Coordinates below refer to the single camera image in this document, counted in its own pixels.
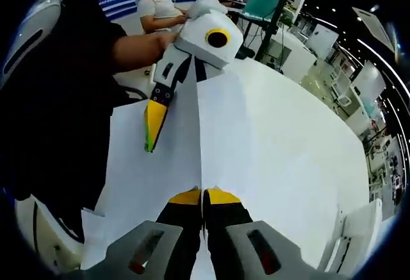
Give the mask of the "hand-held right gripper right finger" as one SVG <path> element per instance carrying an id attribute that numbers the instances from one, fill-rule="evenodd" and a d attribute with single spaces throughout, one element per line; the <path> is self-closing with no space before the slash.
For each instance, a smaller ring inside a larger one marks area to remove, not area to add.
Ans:
<path id="1" fill-rule="evenodd" d="M 308 265 L 296 244 L 219 188 L 204 191 L 204 224 L 217 279 L 344 279 Z"/>

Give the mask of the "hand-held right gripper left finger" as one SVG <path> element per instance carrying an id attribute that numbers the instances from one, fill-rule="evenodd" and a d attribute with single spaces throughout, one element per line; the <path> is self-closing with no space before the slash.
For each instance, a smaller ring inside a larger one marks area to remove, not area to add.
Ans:
<path id="1" fill-rule="evenodd" d="M 141 223 L 112 243 L 104 260 L 69 279 L 190 279 L 200 247 L 201 189 L 172 197 L 157 221 Z"/>

